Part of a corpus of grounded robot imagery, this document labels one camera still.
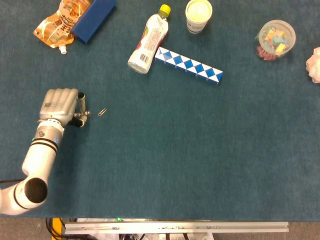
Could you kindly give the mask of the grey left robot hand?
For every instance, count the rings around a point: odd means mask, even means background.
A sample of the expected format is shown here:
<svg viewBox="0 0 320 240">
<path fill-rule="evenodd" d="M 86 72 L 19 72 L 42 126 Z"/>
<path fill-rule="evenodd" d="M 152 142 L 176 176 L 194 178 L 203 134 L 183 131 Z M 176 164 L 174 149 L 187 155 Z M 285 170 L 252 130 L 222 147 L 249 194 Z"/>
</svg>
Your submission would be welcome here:
<svg viewBox="0 0 320 240">
<path fill-rule="evenodd" d="M 82 128 L 88 119 L 86 96 L 75 88 L 57 88 L 47 91 L 38 122 L 54 121 L 62 127 Z"/>
</svg>

